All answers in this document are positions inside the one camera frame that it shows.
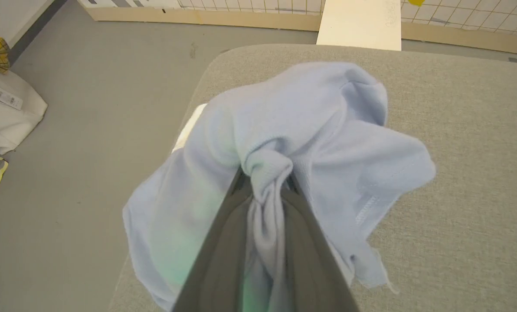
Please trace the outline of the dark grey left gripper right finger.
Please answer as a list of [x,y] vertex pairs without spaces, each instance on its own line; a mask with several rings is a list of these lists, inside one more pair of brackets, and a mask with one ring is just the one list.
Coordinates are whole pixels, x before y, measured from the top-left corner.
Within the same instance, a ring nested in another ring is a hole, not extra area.
[[293,312],[358,312],[298,179],[281,190],[285,215],[286,280]]

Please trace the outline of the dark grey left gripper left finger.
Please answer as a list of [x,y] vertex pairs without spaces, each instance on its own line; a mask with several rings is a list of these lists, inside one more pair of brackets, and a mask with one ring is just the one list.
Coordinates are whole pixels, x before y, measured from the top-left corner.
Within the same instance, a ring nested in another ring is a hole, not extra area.
[[209,228],[174,312],[241,312],[247,253],[250,178],[237,170]]

